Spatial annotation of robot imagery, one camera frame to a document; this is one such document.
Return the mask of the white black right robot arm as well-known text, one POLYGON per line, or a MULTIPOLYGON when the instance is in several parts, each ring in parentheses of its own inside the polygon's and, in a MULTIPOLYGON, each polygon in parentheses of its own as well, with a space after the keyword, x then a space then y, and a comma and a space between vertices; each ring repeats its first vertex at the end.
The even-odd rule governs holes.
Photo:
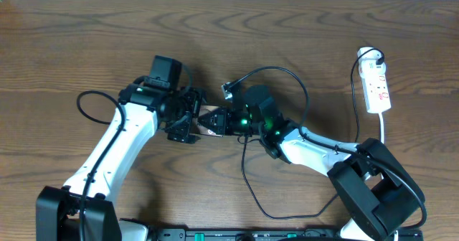
POLYGON ((344 143, 314 134, 284 118, 264 85, 223 91, 232 107, 207 109, 199 125, 221 136, 257 135, 272 158, 327 176, 351 215, 339 237, 399 240, 426 222, 425 195, 381 141, 344 143))

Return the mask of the gold smartphone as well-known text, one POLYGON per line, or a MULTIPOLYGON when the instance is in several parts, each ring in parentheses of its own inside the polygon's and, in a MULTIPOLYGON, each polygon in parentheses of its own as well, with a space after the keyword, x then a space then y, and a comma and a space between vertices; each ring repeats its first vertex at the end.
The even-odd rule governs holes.
POLYGON ((223 137, 224 109, 214 105, 202 105, 198 118, 194 119, 194 133, 203 136, 223 137))

